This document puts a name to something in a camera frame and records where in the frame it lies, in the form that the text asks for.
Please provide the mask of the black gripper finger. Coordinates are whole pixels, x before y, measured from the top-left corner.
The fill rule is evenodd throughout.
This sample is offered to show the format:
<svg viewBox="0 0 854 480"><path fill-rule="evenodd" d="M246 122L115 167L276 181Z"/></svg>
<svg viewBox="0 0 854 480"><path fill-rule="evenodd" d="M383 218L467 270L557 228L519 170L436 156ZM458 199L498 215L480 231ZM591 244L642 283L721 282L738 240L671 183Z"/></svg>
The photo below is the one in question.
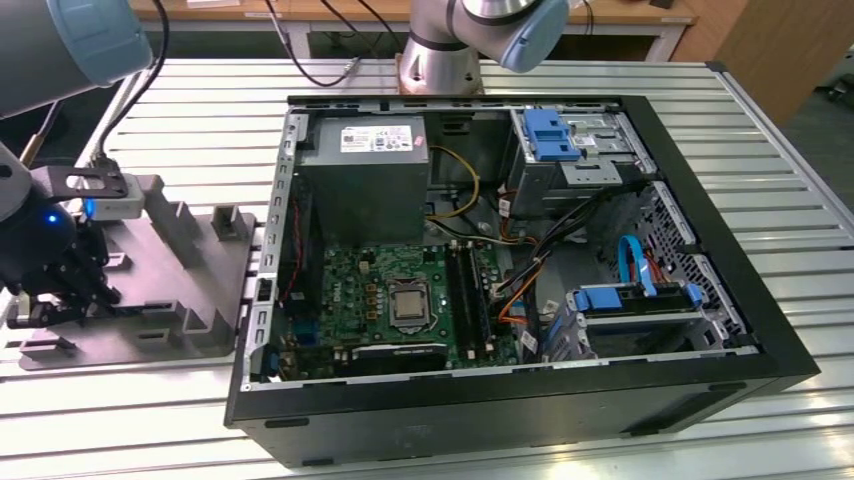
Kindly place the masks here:
<svg viewBox="0 0 854 480"><path fill-rule="evenodd" d="M122 295L110 286L107 275L99 266L94 268L76 266L65 270L68 292L64 294L65 302L84 310L95 308L104 315L116 314L116 305Z"/></svg>
<svg viewBox="0 0 854 480"><path fill-rule="evenodd" d="M16 310L7 314L5 325L9 329L40 329L82 320L87 316L90 302L72 297L68 301L52 303L21 293L13 297Z"/></svg>

